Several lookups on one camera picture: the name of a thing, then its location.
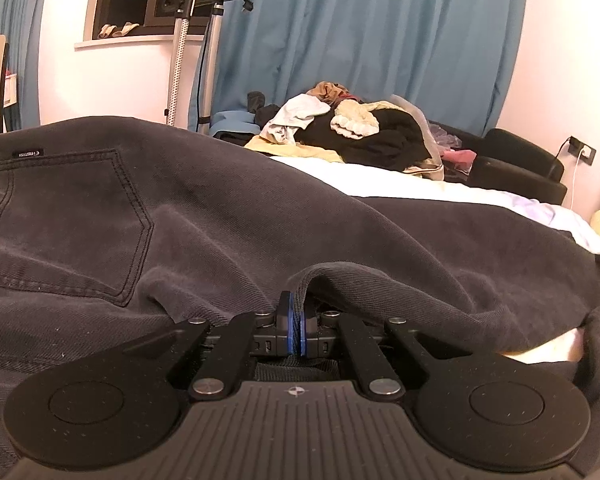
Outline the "pile of mixed clothes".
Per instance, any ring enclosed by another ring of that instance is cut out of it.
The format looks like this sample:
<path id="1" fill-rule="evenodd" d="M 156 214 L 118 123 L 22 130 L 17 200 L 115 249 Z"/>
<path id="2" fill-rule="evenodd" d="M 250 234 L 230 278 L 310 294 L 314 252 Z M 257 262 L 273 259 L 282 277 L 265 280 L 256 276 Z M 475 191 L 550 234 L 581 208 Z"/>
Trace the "pile of mixed clothes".
<path id="1" fill-rule="evenodd" d="M 449 129 L 430 122 L 400 96 L 367 102 L 336 82 L 322 81 L 281 106 L 254 113 L 259 131 L 248 150 L 316 158 L 442 180 L 468 176 L 477 153 Z"/>

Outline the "blue curtain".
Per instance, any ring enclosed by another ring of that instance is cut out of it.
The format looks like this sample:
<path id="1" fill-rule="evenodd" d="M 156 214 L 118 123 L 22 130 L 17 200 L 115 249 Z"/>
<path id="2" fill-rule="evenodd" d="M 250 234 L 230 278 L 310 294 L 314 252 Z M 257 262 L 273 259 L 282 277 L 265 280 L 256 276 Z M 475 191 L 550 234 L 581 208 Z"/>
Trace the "blue curtain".
<path id="1" fill-rule="evenodd" d="M 40 124 L 38 54 L 44 0 L 0 0 L 0 34 L 8 42 L 7 68 L 17 75 L 17 103 L 6 110 L 7 129 Z"/>
<path id="2" fill-rule="evenodd" d="M 283 104 L 321 81 L 366 101 L 402 96 L 483 134 L 500 118 L 526 0 L 251 0 L 226 6 L 212 107 L 251 91 Z"/>

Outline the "left blue curtain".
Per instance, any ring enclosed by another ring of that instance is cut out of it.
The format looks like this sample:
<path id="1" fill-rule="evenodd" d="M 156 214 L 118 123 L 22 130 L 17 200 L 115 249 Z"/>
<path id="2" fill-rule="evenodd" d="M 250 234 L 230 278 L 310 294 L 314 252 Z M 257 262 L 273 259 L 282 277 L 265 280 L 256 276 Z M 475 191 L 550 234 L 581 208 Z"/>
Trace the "left blue curtain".
<path id="1" fill-rule="evenodd" d="M 0 0 L 0 34 L 8 42 L 7 68 L 17 75 L 17 103 L 6 110 L 7 129 L 40 124 L 38 54 L 44 0 Z"/>

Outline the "dark grey denim trousers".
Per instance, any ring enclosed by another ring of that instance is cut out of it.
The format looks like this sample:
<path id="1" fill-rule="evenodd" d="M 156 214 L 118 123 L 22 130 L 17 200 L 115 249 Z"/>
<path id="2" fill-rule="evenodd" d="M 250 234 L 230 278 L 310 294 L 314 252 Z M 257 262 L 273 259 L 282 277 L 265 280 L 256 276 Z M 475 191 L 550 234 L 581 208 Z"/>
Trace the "dark grey denim trousers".
<path id="1" fill-rule="evenodd" d="M 467 350 L 594 326 L 580 383 L 600 465 L 600 257 L 494 206 L 357 198 L 178 128 L 91 117 L 0 134 L 0 476 L 24 378 L 189 318 L 298 304 L 403 316 Z"/>

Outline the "wall power socket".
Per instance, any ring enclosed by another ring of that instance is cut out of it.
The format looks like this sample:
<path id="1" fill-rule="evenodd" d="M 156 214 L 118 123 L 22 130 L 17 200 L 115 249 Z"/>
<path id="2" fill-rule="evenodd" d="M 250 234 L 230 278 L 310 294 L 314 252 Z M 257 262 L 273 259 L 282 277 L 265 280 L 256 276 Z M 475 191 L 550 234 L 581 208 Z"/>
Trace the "wall power socket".
<path id="1" fill-rule="evenodd" d="M 592 166 L 596 155 L 596 149 L 592 148 L 591 145 L 580 141 L 575 136 L 570 136 L 568 140 L 568 153 L 588 166 Z"/>

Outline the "white bed sheet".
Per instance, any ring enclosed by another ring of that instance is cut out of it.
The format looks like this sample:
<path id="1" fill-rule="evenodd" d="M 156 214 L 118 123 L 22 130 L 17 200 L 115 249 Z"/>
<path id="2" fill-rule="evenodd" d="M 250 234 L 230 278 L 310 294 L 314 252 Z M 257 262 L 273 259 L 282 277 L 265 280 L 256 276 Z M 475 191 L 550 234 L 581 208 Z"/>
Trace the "white bed sheet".
<path id="1" fill-rule="evenodd" d="M 600 311 L 600 237 L 509 192 L 321 159 L 275 159 L 272 280 L 468 350 L 575 360 Z"/>

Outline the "items on window sill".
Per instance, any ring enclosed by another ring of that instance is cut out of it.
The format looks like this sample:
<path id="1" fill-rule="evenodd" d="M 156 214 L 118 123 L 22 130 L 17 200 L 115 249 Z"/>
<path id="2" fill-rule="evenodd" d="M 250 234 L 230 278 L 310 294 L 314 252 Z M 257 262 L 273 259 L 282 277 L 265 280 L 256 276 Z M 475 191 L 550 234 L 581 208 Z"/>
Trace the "items on window sill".
<path id="1" fill-rule="evenodd" d="M 123 26 L 118 26 L 115 24 L 105 24 L 102 25 L 97 38 L 98 39 L 111 39 L 111 38 L 121 38 L 129 36 L 129 34 L 140 27 L 138 23 L 126 22 Z"/>

